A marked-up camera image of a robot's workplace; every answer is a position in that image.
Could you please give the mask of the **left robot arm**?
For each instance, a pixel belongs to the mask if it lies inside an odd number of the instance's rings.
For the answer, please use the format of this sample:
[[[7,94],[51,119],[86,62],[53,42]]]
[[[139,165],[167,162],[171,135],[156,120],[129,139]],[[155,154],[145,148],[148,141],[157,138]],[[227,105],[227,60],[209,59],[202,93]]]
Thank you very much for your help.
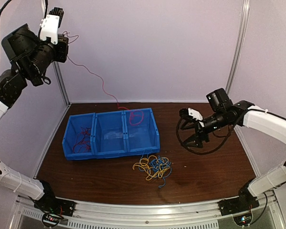
[[[0,76],[0,119],[15,104],[27,82],[33,86],[51,83],[45,75],[46,70],[52,62],[66,62],[69,39],[58,34],[57,41],[50,38],[42,40],[24,24],[3,38],[1,45],[11,68]],[[29,178],[2,161],[0,185],[40,202],[49,212],[59,208],[59,201],[48,182]]]

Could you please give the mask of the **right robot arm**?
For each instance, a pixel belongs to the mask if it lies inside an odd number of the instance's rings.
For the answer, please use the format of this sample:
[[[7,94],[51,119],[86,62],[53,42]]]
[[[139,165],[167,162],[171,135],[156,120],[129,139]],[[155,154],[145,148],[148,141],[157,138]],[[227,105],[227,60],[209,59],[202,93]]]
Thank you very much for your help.
[[[176,136],[180,145],[187,151],[201,156],[216,152],[225,144],[237,125],[257,130],[286,145],[286,118],[245,100],[234,104],[223,88],[209,93],[206,98],[214,112],[207,118],[191,108],[179,111]],[[209,142],[209,134],[225,126],[231,128],[219,146],[201,153],[194,150],[195,147],[203,148],[203,143]],[[286,161],[241,188],[239,197],[235,199],[235,207],[241,211],[246,210],[257,196],[284,183],[286,183]]]

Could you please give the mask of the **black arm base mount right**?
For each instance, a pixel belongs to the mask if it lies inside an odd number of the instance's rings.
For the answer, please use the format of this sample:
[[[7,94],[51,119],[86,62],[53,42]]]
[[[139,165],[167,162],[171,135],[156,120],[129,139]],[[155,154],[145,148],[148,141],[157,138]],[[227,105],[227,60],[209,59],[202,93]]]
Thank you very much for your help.
[[[240,197],[236,197],[231,199],[223,199],[218,202],[218,207],[222,216],[249,211],[250,209],[257,208],[259,206],[259,202],[255,198],[247,201]]]

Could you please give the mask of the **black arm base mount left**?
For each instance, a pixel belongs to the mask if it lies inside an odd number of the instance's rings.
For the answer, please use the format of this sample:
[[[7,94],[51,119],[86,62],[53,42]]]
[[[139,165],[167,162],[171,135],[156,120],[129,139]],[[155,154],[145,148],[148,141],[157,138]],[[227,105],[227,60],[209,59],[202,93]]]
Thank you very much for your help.
[[[55,199],[54,202],[44,202],[41,200],[33,200],[34,207],[43,213],[52,213],[58,216],[72,217],[76,203],[74,201],[61,198]]]

